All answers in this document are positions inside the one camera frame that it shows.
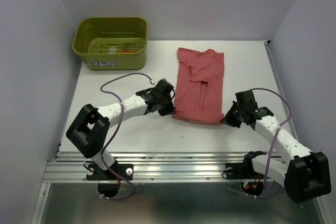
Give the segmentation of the red t shirt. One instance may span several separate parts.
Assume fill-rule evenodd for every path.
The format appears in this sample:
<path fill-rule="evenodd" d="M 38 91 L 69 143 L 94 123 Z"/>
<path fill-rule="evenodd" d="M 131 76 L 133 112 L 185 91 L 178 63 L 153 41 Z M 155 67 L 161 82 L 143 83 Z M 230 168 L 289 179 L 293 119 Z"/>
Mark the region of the red t shirt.
<path fill-rule="evenodd" d="M 220 125 L 224 53 L 179 48 L 175 114 L 173 118 L 195 124 Z"/>

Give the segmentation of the olive green plastic bin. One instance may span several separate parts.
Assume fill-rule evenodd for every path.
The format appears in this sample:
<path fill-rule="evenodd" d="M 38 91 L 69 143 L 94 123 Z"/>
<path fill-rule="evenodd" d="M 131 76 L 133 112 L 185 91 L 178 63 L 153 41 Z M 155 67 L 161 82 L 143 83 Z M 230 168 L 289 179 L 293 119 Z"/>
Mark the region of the olive green plastic bin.
<path fill-rule="evenodd" d="M 147 44 L 141 17 L 90 17 L 79 24 L 72 49 L 90 70 L 140 70 Z"/>

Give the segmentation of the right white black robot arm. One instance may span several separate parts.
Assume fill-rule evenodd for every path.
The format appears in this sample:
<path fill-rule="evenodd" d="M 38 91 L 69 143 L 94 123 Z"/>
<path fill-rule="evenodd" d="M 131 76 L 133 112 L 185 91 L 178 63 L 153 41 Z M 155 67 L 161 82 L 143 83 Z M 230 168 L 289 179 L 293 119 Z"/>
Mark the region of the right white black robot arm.
<path fill-rule="evenodd" d="M 222 177 L 240 180 L 243 192 L 255 198 L 262 197 L 268 179 L 282 186 L 295 203 L 331 193 L 327 156 L 305 147 L 284 129 L 291 116 L 278 122 L 270 109 L 258 106 L 253 89 L 235 96 L 222 123 L 235 128 L 250 126 L 270 144 L 270 150 L 251 151 L 240 163 L 226 163 Z"/>

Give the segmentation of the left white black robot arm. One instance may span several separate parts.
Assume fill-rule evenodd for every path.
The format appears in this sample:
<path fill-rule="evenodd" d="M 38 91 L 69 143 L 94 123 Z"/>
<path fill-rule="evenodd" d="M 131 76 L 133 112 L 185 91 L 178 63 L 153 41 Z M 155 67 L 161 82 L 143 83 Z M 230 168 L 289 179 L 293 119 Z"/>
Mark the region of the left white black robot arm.
<path fill-rule="evenodd" d="M 174 91 L 172 84 L 161 79 L 154 87 L 138 91 L 121 102 L 97 108 L 86 104 L 66 131 L 66 137 L 85 158 L 99 167 L 104 178 L 113 178 L 117 172 L 116 160 L 104 148 L 110 128 L 153 112 L 160 116 L 174 114 L 171 96 Z"/>

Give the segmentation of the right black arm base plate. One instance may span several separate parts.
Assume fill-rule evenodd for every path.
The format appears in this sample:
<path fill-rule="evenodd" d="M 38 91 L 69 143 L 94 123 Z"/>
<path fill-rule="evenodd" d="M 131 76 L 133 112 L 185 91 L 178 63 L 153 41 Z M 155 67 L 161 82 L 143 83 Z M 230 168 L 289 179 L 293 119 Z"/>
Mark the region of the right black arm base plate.
<path fill-rule="evenodd" d="M 226 163 L 222 176 L 229 180 L 253 178 L 253 174 L 243 163 Z"/>

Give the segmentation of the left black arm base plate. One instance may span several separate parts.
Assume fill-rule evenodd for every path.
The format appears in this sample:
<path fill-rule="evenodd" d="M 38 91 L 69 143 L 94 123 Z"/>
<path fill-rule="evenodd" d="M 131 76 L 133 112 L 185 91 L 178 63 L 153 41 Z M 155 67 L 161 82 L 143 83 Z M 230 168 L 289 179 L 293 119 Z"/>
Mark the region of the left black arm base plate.
<path fill-rule="evenodd" d="M 102 170 L 97 164 L 93 162 L 84 163 L 84 168 L 86 169 L 86 180 L 88 181 L 100 181 L 100 180 L 112 180 L 116 181 L 119 178 L 111 173 L 109 170 Z M 126 180 L 133 179 L 134 165 L 133 164 L 113 164 L 111 169 L 123 177 Z"/>

